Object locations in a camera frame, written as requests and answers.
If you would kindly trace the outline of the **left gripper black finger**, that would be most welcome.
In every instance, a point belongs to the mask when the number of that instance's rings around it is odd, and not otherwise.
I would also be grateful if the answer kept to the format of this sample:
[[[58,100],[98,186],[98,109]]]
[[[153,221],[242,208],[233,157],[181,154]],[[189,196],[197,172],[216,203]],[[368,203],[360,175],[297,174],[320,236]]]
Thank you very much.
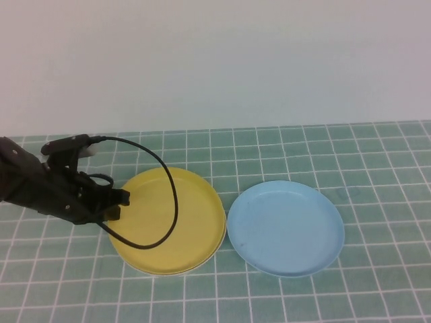
[[[113,205],[130,205],[130,192],[123,189],[113,188],[110,192],[110,203]]]
[[[103,212],[103,221],[117,221],[121,217],[121,208],[118,205],[111,206]]]

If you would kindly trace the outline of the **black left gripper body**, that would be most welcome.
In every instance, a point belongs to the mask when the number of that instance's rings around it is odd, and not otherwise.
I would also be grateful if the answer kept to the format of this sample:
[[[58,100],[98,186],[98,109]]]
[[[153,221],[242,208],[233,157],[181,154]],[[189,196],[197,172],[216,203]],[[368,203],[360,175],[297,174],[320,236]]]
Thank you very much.
[[[104,174],[73,172],[43,163],[35,209],[76,225],[114,219],[114,181]]]

